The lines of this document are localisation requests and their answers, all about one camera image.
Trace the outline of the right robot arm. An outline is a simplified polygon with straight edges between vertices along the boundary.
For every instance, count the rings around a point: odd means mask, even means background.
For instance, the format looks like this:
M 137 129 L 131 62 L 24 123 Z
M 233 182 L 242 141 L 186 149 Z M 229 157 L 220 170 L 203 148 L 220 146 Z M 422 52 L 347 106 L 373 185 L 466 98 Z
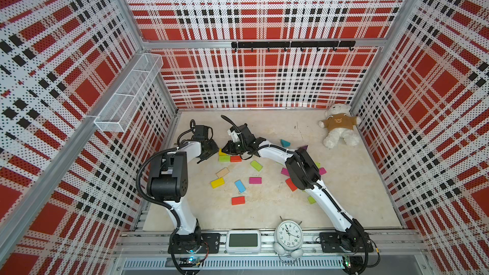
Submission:
M 309 153 L 303 149 L 287 149 L 275 145 L 263 137 L 256 138 L 247 124 L 237 126 L 230 118 L 221 116 L 230 123 L 228 135 L 231 140 L 223 148 L 224 153 L 244 157 L 257 156 L 271 159 L 284 165 L 295 187 L 314 198 L 326 213 L 339 237 L 341 247 L 347 252 L 369 252 L 369 236 L 357 219 L 351 216 L 329 192 Z

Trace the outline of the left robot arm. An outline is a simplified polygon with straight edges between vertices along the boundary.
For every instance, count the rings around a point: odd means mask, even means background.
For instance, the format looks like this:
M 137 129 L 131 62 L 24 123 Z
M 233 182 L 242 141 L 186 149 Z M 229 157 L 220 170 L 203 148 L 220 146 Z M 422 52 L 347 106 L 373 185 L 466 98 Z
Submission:
M 189 188 L 188 163 L 199 163 L 217 154 L 210 126 L 191 120 L 189 130 L 181 133 L 173 148 L 150 156 L 136 173 L 136 190 L 146 201 L 164 207 L 174 231 L 169 237 L 168 253 L 218 253 L 220 235 L 203 233 L 185 197 Z

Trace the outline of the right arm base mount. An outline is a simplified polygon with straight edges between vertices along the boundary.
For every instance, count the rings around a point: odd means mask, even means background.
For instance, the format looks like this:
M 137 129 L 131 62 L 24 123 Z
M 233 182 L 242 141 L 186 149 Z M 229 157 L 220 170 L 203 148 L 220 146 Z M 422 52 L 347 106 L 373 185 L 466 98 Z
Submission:
M 357 231 L 353 237 L 342 232 L 321 232 L 319 234 L 320 245 L 323 253 L 364 253 L 364 240 Z

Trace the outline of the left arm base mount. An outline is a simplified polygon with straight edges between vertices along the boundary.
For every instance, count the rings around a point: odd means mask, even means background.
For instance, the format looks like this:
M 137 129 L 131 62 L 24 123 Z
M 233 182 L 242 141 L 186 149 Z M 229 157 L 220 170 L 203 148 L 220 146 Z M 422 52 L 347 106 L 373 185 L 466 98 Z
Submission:
M 173 254 L 214 254 L 220 248 L 219 233 L 200 233 L 190 235 L 175 234 L 168 247 L 168 253 Z

